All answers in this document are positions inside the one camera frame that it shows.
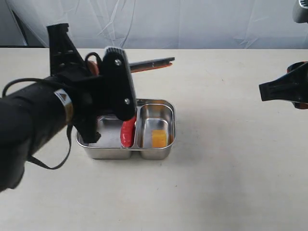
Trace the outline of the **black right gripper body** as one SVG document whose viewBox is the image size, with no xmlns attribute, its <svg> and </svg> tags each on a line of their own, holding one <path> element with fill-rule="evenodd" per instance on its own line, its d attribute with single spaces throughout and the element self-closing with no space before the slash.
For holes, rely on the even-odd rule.
<svg viewBox="0 0 308 231">
<path fill-rule="evenodd" d="M 282 77 L 259 85 L 263 102 L 273 100 L 295 103 L 308 103 L 308 63 L 302 61 L 287 68 Z"/>
</svg>

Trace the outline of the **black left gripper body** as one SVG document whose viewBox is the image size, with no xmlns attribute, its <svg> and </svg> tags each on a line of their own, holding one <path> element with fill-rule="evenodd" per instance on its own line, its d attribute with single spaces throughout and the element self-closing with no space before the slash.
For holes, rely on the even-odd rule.
<svg viewBox="0 0 308 231">
<path fill-rule="evenodd" d="M 67 23 L 47 27 L 50 75 L 64 85 L 72 100 L 73 116 L 69 123 L 85 143 L 96 143 L 101 137 L 97 131 L 100 109 L 94 99 L 98 81 L 69 38 L 68 28 Z"/>
</svg>

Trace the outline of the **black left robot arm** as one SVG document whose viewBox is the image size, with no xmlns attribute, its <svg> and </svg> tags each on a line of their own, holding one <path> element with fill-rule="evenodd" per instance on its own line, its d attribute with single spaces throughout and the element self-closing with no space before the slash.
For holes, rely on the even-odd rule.
<svg viewBox="0 0 308 231">
<path fill-rule="evenodd" d="M 34 157 L 43 145 L 63 128 L 71 137 L 77 128 L 91 141 L 98 139 L 96 117 L 107 110 L 108 99 L 101 90 L 103 78 L 90 70 L 68 36 L 68 24 L 48 26 L 50 75 L 21 78 L 12 84 L 29 85 L 0 100 L 0 189 L 16 188 L 25 163 L 40 167 Z"/>
</svg>

